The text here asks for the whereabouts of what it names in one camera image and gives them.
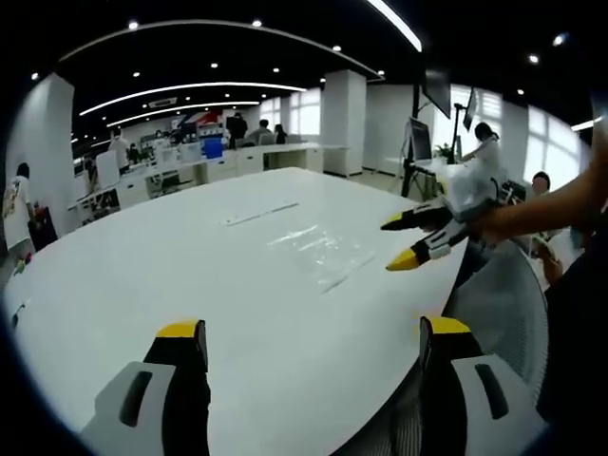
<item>person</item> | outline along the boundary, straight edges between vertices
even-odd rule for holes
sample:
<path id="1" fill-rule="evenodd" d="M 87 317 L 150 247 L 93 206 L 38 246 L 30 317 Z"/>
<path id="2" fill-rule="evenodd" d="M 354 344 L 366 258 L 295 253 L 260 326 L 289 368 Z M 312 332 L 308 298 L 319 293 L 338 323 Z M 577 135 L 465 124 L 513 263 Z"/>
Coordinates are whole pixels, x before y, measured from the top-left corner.
<path id="1" fill-rule="evenodd" d="M 229 131 L 230 131 L 230 145 L 231 149 L 237 148 L 237 140 L 242 140 L 245 137 L 245 133 L 247 133 L 247 123 L 243 119 L 243 116 L 240 112 L 235 114 L 235 117 L 229 123 Z"/>
<path id="2" fill-rule="evenodd" d="M 126 151 L 129 148 L 129 143 L 123 138 L 120 131 L 113 133 L 112 141 L 107 150 L 116 151 L 116 164 L 121 176 L 129 170 L 129 160 L 127 159 Z"/>
<path id="3" fill-rule="evenodd" d="M 285 130 L 283 130 L 283 125 L 280 123 L 275 125 L 275 133 L 277 144 L 284 144 L 287 141 L 287 133 L 285 133 Z"/>
<path id="4" fill-rule="evenodd" d="M 272 133 L 272 131 L 268 129 L 268 121 L 266 119 L 262 119 L 261 121 L 259 121 L 259 128 L 247 135 L 247 138 L 245 138 L 245 140 L 247 142 L 251 142 L 255 145 L 258 145 L 259 137 L 267 133 Z"/>
<path id="5" fill-rule="evenodd" d="M 495 209 L 472 225 L 492 242 L 566 226 L 595 232 L 584 252 L 545 292 L 549 354 L 538 410 L 545 420 L 558 423 L 596 416 L 581 408 L 600 409 L 604 391 L 597 368 L 605 347 L 600 315 L 605 313 L 608 272 L 607 124 L 596 123 L 593 159 L 576 179 L 555 192 Z"/>
<path id="6" fill-rule="evenodd" d="M 129 158 L 129 161 L 132 162 L 133 164 L 137 164 L 140 162 L 140 151 L 137 150 L 137 147 L 135 144 L 131 144 L 131 147 L 128 150 L 127 156 Z"/>
<path id="7" fill-rule="evenodd" d="M 29 235 L 28 222 L 31 221 L 36 228 L 39 226 L 29 199 L 29 166 L 27 163 L 19 164 L 15 178 L 9 182 L 4 194 L 2 219 L 9 256 L 16 266 L 19 260 L 25 259 L 28 254 L 35 252 Z"/>
<path id="8" fill-rule="evenodd" d="M 534 175 L 532 179 L 532 192 L 535 196 L 539 197 L 544 195 L 551 189 L 551 180 L 549 175 L 544 171 L 539 171 Z"/>
<path id="9" fill-rule="evenodd" d="M 463 162 L 478 159 L 484 173 L 490 177 L 499 177 L 501 174 L 499 136 L 492 131 L 485 122 L 475 127 L 475 137 L 481 143 L 474 151 L 463 157 Z"/>

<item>chair backrest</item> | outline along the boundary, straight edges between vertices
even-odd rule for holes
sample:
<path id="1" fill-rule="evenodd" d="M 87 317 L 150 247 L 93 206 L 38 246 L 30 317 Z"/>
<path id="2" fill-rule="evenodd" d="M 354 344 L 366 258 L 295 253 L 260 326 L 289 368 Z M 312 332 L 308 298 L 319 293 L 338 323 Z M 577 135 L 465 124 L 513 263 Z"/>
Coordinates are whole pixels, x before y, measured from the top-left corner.
<path id="1" fill-rule="evenodd" d="M 302 143 L 302 137 L 300 135 L 287 135 L 287 144 L 299 144 Z"/>
<path id="2" fill-rule="evenodd" d="M 275 133 L 264 133 L 263 135 L 259 135 L 259 140 L 257 145 L 271 145 L 276 144 L 276 134 Z"/>
<path id="3" fill-rule="evenodd" d="M 549 349 L 546 302 L 523 252 L 503 242 L 452 296 L 447 316 L 470 329 L 485 354 L 496 353 L 538 401 Z"/>

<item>desk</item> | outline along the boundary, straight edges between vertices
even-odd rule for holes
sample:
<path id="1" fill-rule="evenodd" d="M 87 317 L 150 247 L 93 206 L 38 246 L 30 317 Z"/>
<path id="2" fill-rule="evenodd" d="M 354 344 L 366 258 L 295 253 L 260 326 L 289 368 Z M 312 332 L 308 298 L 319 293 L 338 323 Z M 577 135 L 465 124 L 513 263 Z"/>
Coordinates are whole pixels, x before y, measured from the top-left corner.
<path id="1" fill-rule="evenodd" d="M 271 213 L 285 205 L 292 207 Z M 443 310 L 458 273 L 465 242 L 419 270 L 386 271 L 425 234 L 380 226 L 413 206 L 293 168 L 203 185 L 49 245 L 10 280 L 6 311 L 27 302 L 16 341 L 75 431 L 92 417 L 97 393 L 143 359 L 160 328 L 200 318 L 211 454 L 330 454 L 403 381 L 418 357 L 419 316 Z M 251 218 L 261 213 L 268 215 Z M 249 221 L 227 224 L 238 219 Z M 269 245 L 315 225 L 371 253 L 326 293 L 310 264 Z"/>

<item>white wall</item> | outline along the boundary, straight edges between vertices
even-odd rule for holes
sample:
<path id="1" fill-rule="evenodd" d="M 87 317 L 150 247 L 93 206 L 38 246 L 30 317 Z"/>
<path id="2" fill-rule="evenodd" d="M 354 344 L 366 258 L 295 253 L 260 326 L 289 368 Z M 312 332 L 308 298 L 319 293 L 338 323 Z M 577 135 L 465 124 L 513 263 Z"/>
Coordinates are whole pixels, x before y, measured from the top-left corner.
<path id="1" fill-rule="evenodd" d="M 57 236 L 77 227 L 67 211 L 73 202 L 74 176 L 70 143 L 74 87 L 51 74 L 28 94 L 15 118 L 7 149 L 7 181 L 21 162 L 29 165 L 33 201 L 48 207 Z"/>
<path id="2" fill-rule="evenodd" d="M 426 101 L 421 94 L 420 106 Z M 412 85 L 368 85 L 364 167 L 397 173 L 398 164 L 386 159 L 399 157 L 412 106 Z M 418 119 L 428 125 L 432 138 L 433 108 L 423 108 Z"/>

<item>plastic wrap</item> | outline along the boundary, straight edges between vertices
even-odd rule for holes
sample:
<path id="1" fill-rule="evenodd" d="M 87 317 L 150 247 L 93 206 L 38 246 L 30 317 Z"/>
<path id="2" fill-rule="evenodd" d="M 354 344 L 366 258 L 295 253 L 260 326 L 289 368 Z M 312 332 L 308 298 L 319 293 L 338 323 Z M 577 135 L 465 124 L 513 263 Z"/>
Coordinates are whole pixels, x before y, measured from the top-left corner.
<path id="1" fill-rule="evenodd" d="M 374 251 L 354 239 L 332 234 L 320 225 L 288 233 L 268 247 L 287 257 L 322 294 L 375 257 Z"/>

